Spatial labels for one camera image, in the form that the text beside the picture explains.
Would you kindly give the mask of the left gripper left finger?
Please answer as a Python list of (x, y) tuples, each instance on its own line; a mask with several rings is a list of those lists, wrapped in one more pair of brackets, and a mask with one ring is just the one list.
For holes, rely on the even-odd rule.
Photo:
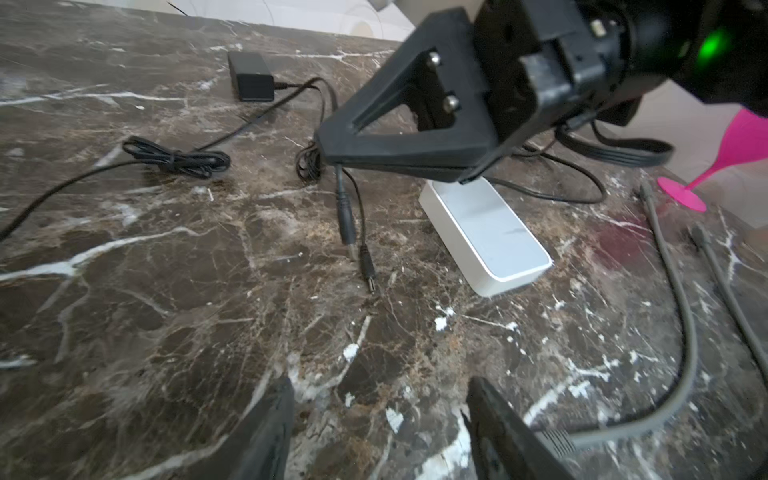
[(216, 451), (190, 468), (191, 479), (282, 479), (294, 426), (295, 392), (281, 376)]

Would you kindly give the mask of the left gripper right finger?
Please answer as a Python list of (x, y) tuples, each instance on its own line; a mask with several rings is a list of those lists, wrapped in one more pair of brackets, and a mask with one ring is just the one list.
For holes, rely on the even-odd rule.
[(571, 473), (513, 411), (492, 383), (468, 383), (465, 426), (479, 479), (570, 479)]

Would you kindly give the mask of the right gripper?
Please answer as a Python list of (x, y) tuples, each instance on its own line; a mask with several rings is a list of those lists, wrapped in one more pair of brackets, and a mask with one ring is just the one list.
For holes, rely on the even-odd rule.
[(654, 88), (651, 1), (486, 1), (433, 11), (316, 130), (330, 165), (441, 182), (530, 137), (624, 126)]

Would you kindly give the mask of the black power adapter with cable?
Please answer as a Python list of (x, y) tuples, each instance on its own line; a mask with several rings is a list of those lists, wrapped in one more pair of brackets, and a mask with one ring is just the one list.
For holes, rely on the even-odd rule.
[[(159, 171), (167, 174), (199, 180), (208, 180), (215, 174), (224, 173), (231, 167), (232, 159), (228, 154), (218, 150), (217, 147), (243, 134), (259, 123), (263, 117), (287, 105), (307, 90), (315, 90), (320, 93), (321, 120), (325, 119), (327, 112), (334, 113), (339, 107), (336, 90), (329, 81), (322, 77), (312, 77), (301, 84), (280, 83), (278, 86), (290, 89), (292, 92), (285, 98), (271, 104), (263, 112), (246, 119), (236, 130), (192, 150), (174, 150), (143, 137), (128, 137), (121, 144), (121, 149), (131, 156), (130, 160), (91, 169), (52, 187), (33, 200), (1, 230), (1, 239), (6, 240), (53, 195), (89, 177), (121, 167), (147, 165), (156, 167)], [(367, 243), (366, 216), (359, 186), (351, 173), (340, 165), (334, 167), (334, 174), (336, 177), (337, 221), (342, 244), (356, 255), (361, 275), (368, 285), (369, 292), (375, 293), (377, 272)]]

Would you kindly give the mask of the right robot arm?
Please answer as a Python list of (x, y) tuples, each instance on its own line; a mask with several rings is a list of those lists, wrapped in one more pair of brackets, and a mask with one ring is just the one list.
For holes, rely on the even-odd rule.
[(552, 131), (609, 164), (648, 168), (649, 139), (580, 141), (627, 124), (671, 80), (706, 104), (767, 112), (763, 1), (487, 1), (426, 17), (315, 134), (330, 165), (467, 183)]

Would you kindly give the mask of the white router box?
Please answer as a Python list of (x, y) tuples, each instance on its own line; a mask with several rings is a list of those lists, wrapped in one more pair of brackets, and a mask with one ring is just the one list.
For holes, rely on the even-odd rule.
[(471, 289), (490, 298), (536, 281), (553, 260), (485, 179), (428, 180), (419, 203)]

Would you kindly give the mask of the far black power adapter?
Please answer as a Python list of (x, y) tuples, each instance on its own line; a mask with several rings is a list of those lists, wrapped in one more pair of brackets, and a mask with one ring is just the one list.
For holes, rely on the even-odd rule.
[(229, 51), (227, 60), (236, 98), (242, 102), (271, 102), (275, 80), (264, 58), (257, 52)]

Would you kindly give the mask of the pink plastic goblet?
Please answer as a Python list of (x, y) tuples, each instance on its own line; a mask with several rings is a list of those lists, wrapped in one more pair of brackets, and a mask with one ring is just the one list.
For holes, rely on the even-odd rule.
[(747, 109), (740, 110), (727, 127), (713, 164), (692, 182), (683, 185), (670, 178), (656, 180), (661, 190), (678, 204), (696, 212), (706, 212), (705, 202), (694, 189), (721, 170), (755, 163), (767, 158), (767, 119)]

